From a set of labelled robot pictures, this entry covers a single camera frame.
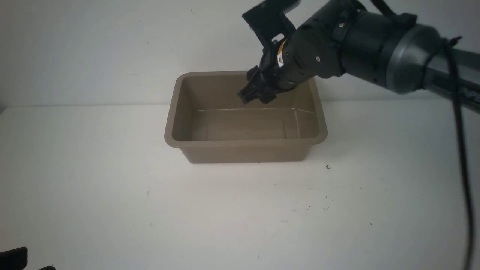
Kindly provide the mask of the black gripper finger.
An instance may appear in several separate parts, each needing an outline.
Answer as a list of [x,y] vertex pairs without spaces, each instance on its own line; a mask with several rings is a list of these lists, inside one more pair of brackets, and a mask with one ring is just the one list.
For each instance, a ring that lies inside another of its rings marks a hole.
[[262,87],[257,84],[247,83],[241,90],[238,91],[238,97],[243,104],[250,103],[255,100],[260,100],[262,97]]
[[259,89],[259,101],[264,104],[268,104],[275,100],[277,97],[277,90],[271,88],[261,88]]

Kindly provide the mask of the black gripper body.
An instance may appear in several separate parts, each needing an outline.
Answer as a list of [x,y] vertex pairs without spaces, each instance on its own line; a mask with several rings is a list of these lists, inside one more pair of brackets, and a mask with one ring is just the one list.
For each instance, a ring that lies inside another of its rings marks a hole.
[[288,37],[277,35],[273,48],[263,48],[259,86],[280,94],[312,77],[343,75],[340,45],[332,37],[338,22],[339,17],[310,17]]

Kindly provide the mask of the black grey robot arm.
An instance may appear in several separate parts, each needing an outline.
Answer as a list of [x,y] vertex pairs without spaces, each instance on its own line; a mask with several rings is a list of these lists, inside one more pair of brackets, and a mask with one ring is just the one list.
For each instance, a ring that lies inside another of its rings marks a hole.
[[357,0],[329,0],[296,28],[286,17],[298,0],[265,0],[242,17],[263,46],[239,91],[243,103],[269,103],[313,78],[352,75],[397,94],[419,89],[456,95],[479,112],[479,54],[455,49],[459,38],[396,14],[384,1],[372,13]]

